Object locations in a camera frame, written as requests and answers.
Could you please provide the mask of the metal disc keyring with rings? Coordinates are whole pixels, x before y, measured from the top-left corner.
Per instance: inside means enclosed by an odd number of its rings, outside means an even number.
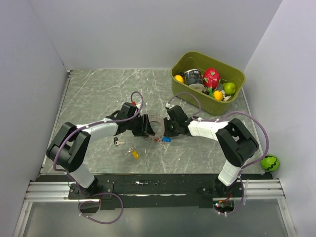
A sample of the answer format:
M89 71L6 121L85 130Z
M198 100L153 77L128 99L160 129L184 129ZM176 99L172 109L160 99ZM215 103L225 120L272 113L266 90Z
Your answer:
M163 117L149 115L149 122L151 124L153 131L155 132L155 136L148 136L145 138L145 140L155 142L155 139L159 139L159 142L155 143L160 144L160 148L166 150L165 142L162 142L162 138L164 137Z

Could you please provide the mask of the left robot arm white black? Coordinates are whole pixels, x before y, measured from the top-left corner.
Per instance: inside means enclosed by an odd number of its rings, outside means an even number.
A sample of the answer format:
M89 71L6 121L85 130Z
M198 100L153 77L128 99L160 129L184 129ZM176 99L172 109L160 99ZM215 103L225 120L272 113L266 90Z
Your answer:
M136 105L125 102L120 110L104 119L86 125L66 122L46 150L54 167L60 166L76 181L80 193L93 198L98 192L98 180L83 163L88 145L101 138L116 136L130 130L135 137L155 135L147 114L139 115Z

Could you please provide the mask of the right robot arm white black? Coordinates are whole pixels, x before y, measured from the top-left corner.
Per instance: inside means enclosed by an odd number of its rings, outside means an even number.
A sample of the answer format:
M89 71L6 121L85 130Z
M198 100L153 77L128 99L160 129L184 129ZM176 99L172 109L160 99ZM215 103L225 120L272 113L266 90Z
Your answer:
M215 190L226 197L240 176L242 167L259 149L259 144L241 120L205 121L196 116L188 117L180 106L166 104L168 117L163 119L166 137L186 135L218 141L226 158L224 166L215 179Z

